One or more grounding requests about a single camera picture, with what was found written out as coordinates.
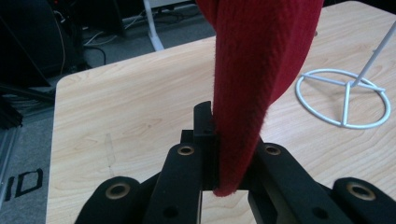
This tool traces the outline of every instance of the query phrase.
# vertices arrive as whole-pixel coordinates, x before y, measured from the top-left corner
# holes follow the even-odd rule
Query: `black equipment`
[[[217,138],[210,102],[194,108],[194,130],[183,130],[163,169],[139,184],[118,176],[83,206],[82,223],[200,223],[203,190],[217,185]],[[396,223],[396,202],[375,186],[341,178],[328,189],[282,146],[260,141],[240,189],[257,223]]]

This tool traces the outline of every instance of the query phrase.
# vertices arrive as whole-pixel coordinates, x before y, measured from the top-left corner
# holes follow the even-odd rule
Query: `gray carpet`
[[[166,49],[215,34],[196,6],[183,7],[171,14],[156,16],[155,21],[157,32]],[[126,37],[117,37],[96,47],[106,53],[107,63],[151,53],[154,48],[147,30],[147,23],[141,19],[128,29]],[[95,31],[87,30],[84,35],[94,34]],[[106,42],[110,38],[112,35],[100,36],[92,43]],[[92,67],[101,66],[104,62],[102,52],[97,49],[86,50],[85,59]],[[53,87],[61,77],[51,79]],[[53,107],[27,112],[5,173],[3,184],[8,188],[3,195],[5,200],[0,210],[1,224],[45,223],[52,125]],[[4,137],[3,131],[0,132],[0,137]]]

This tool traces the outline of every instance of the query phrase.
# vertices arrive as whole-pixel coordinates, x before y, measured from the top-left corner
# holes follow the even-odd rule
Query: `circular hole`
[[[194,153],[194,148],[192,147],[181,147],[177,150],[177,153],[182,156],[189,156]]]
[[[273,156],[277,156],[277,155],[280,154],[280,149],[279,149],[279,148],[276,148],[276,147],[266,147],[266,148],[265,148],[265,151],[266,151],[268,154],[273,155]]]
[[[117,200],[125,197],[130,190],[131,187],[126,183],[113,184],[106,190],[106,197],[111,200]]]
[[[312,209],[312,213],[314,213],[315,217],[318,217],[320,219],[329,218],[329,215],[327,214],[326,210],[324,210],[323,208],[315,207]]]
[[[365,201],[372,201],[375,199],[375,194],[372,190],[364,187],[358,183],[348,183],[346,185],[346,189],[351,193],[353,196],[360,198]]]
[[[122,192],[124,192],[125,191],[125,187],[124,186],[116,186],[116,187],[114,187],[113,189],[111,189],[111,193],[112,194],[120,194],[120,193],[122,193]]]
[[[167,218],[177,217],[178,210],[175,206],[169,206],[163,210],[163,216]]]

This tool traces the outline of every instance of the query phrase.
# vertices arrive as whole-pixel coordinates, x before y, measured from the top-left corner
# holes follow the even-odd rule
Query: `red towel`
[[[218,196],[239,186],[268,106],[300,71],[323,0],[197,0],[217,33],[213,118]]]

